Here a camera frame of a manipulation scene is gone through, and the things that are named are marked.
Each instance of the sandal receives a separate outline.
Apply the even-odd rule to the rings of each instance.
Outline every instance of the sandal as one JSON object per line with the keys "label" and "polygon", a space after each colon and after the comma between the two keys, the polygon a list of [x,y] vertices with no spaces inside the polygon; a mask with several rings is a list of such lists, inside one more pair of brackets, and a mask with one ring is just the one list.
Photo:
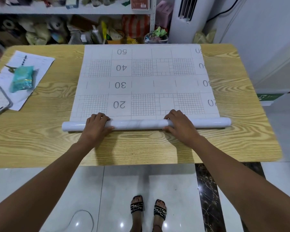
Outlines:
{"label": "sandal", "polygon": [[141,195],[137,195],[137,196],[134,196],[133,198],[135,197],[141,197],[142,201],[130,204],[131,214],[136,211],[141,211],[141,212],[143,211],[143,197]]}
{"label": "sandal", "polygon": [[163,202],[163,204],[165,205],[165,202],[164,201],[162,201],[160,199],[157,199],[156,202],[155,202],[155,207],[154,207],[154,216],[155,215],[158,215],[158,216],[162,217],[163,220],[165,221],[165,218],[166,218],[166,208],[162,208],[162,207],[156,205],[156,203],[157,203],[158,200],[161,201],[161,202]]}

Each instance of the foot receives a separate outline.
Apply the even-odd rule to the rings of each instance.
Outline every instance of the foot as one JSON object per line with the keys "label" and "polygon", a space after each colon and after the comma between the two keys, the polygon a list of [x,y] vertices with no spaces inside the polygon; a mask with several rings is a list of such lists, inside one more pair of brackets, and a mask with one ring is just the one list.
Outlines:
{"label": "foot", "polygon": [[[131,203],[137,203],[137,202],[142,202],[142,197],[141,196],[135,196]],[[142,212],[141,211],[135,211],[132,213],[132,223],[133,225],[138,225],[141,226],[142,225]]]}
{"label": "foot", "polygon": [[[163,209],[166,209],[164,202],[161,200],[157,200],[156,205],[162,207]],[[162,229],[163,222],[164,222],[163,217],[161,217],[159,215],[155,215],[154,216],[154,223],[153,223],[153,231],[155,231],[155,229],[158,229],[158,227],[160,229]]]}

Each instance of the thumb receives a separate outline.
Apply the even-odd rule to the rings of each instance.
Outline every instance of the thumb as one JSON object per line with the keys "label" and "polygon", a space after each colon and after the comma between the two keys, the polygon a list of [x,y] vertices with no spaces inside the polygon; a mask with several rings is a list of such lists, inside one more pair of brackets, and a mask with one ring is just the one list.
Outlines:
{"label": "thumb", "polygon": [[109,135],[109,134],[112,132],[112,130],[113,130],[114,128],[115,128],[114,126],[104,128],[104,130],[102,131],[102,135],[103,135],[104,137],[107,136],[107,135]]}
{"label": "thumb", "polygon": [[171,127],[171,126],[163,127],[162,130],[168,131],[168,132],[170,132],[173,135],[175,135],[175,133],[176,133],[175,129],[173,127]]}

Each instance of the red and white striped bag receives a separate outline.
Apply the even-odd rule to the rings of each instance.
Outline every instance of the red and white striped bag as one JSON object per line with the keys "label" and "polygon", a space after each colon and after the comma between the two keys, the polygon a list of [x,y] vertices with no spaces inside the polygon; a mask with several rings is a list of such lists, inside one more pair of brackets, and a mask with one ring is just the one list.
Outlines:
{"label": "red and white striped bag", "polygon": [[143,38],[149,33],[150,16],[140,14],[123,15],[121,25],[126,36],[131,38]]}

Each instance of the shelf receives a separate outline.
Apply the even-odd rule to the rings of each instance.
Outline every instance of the shelf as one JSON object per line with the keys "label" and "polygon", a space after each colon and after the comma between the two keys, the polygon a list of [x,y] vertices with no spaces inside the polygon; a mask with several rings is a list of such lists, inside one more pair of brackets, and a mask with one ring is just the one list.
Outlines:
{"label": "shelf", "polygon": [[31,6],[2,6],[0,14],[54,14],[54,15],[150,15],[151,10],[132,10],[131,5],[123,6],[122,3],[128,0],[116,0],[109,6],[101,5],[93,7],[91,4],[83,6],[79,3],[78,8],[66,9],[62,7],[46,8],[44,2],[33,1]]}

